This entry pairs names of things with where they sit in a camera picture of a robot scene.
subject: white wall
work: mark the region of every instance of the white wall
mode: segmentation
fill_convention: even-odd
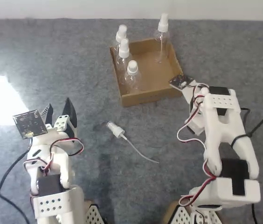
[[[263,0],[0,0],[4,18],[263,20]]]

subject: circuit board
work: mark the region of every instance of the circuit board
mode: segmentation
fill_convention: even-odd
[[[23,139],[48,133],[38,110],[14,115],[13,119]]]

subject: perforated bracket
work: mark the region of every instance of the perforated bracket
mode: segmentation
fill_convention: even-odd
[[[179,206],[168,224],[191,224],[191,217],[184,207]]]
[[[86,224],[104,224],[103,218],[100,216],[98,207],[91,205],[86,213]]]
[[[64,132],[67,128],[68,121],[69,121],[68,115],[59,116],[58,119],[56,120],[55,124],[54,124],[54,128],[58,132]]]
[[[196,220],[197,224],[222,224],[220,218],[217,216],[216,212],[214,211],[194,211],[191,213],[192,223],[195,223]]]
[[[56,216],[73,210],[71,191],[36,197],[33,199],[35,218]]]
[[[209,108],[224,108],[240,111],[238,100],[235,96],[207,94],[204,98],[204,106]]]
[[[215,211],[199,211],[194,210],[192,213],[184,207],[179,207],[168,224],[222,224],[220,218]]]

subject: white plastic part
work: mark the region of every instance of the white plastic part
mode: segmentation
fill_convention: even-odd
[[[121,138],[122,135],[125,133],[125,131],[121,127],[115,125],[112,121],[109,121],[107,123],[107,128],[109,128],[113,132],[113,135],[115,135],[118,139]]]
[[[27,159],[41,158],[42,160],[49,163],[50,145],[58,140],[68,138],[68,135],[65,132],[57,132],[56,129],[52,128],[51,125],[46,125],[48,133],[39,135],[33,138],[33,144],[28,152]],[[68,154],[63,150],[64,149],[73,149],[74,143],[72,141],[59,142],[52,147],[53,162],[51,164],[51,171],[55,173],[60,173],[60,182],[64,188],[69,188],[70,181],[72,179],[71,169],[69,163]],[[43,176],[43,173],[40,171],[39,167],[42,167],[43,164],[37,162],[35,164],[27,163],[26,169],[31,178],[31,193],[33,195],[38,194],[37,189],[37,179],[40,176]]]
[[[230,96],[206,94],[201,111],[205,123],[205,145],[207,151],[204,159],[208,158],[208,167],[211,172],[219,176],[222,169],[219,146],[221,142],[231,144],[234,138],[245,134],[240,106],[234,90],[229,90]],[[217,107],[227,108],[225,116],[218,116]],[[236,154],[246,160],[249,167],[250,179],[259,175],[259,166],[250,138],[240,138],[233,145]]]
[[[197,224],[222,224],[220,218],[217,216],[215,211],[207,211],[207,210],[199,210],[193,211],[191,213],[191,220],[192,223],[195,223],[196,220]]]
[[[199,210],[197,212],[193,208],[188,209],[191,210],[190,213],[184,207],[178,207],[168,224],[222,224],[214,211]]]
[[[159,21],[158,31],[162,33],[168,32],[168,13],[163,13]]]
[[[77,136],[77,130],[72,125],[69,115],[62,115],[59,116],[54,124],[54,129],[56,129],[58,132],[65,132],[67,127],[70,126],[72,131],[74,132],[74,136]]]
[[[179,207],[168,224],[191,224],[191,217],[184,207]]]
[[[126,31],[127,31],[126,25],[121,24],[118,28],[115,38],[118,43],[121,43],[121,40],[123,38],[126,38]]]
[[[97,206],[92,205],[86,213],[86,224],[104,224],[103,218],[100,216]]]
[[[129,41],[127,38],[123,38],[120,42],[119,57],[128,58],[130,55]]]
[[[138,63],[135,60],[131,60],[127,66],[127,74],[135,76],[138,74]]]
[[[257,180],[244,180],[245,195],[233,195],[231,178],[217,177],[209,183],[193,202],[194,207],[204,204],[219,204],[222,208],[240,207],[246,204],[258,203],[261,200],[260,184]],[[195,194],[200,187],[193,188],[189,194]]]
[[[185,86],[182,90],[187,102],[193,96],[193,88]],[[189,127],[195,132],[202,132],[205,129],[206,150],[204,159],[208,160],[207,165],[210,171],[219,176],[222,170],[219,147],[222,142],[231,144],[236,136],[245,134],[242,119],[240,116],[240,106],[234,90],[228,90],[230,95],[216,95],[209,93],[208,88],[202,88],[196,96],[203,95],[203,103],[200,106],[201,114],[197,114],[190,122]],[[224,116],[219,116],[217,108],[227,109]],[[216,209],[240,207],[245,204],[257,203],[261,200],[260,185],[257,180],[259,166],[251,140],[248,137],[240,138],[233,145],[234,151],[242,160],[246,160],[249,169],[249,178],[244,180],[245,195],[233,195],[232,180],[230,178],[217,177],[215,181],[209,183],[202,193],[193,202],[193,207],[200,205],[216,204],[221,205]],[[200,187],[193,188],[189,194],[194,195]]]
[[[57,223],[85,224],[84,194],[80,187],[62,193],[33,199],[35,218],[38,224]]]

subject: bottle cap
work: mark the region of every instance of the bottle cap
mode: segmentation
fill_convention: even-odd
[[[120,42],[119,57],[127,58],[130,55],[129,41],[127,38],[123,38]]]
[[[126,25],[121,24],[116,33],[116,41],[118,43],[120,43],[123,38],[126,38],[126,31],[127,31]]]
[[[131,60],[127,66],[127,74],[134,76],[138,73],[138,64],[136,61]]]
[[[162,33],[168,32],[168,13],[163,13],[159,21],[158,31]]]

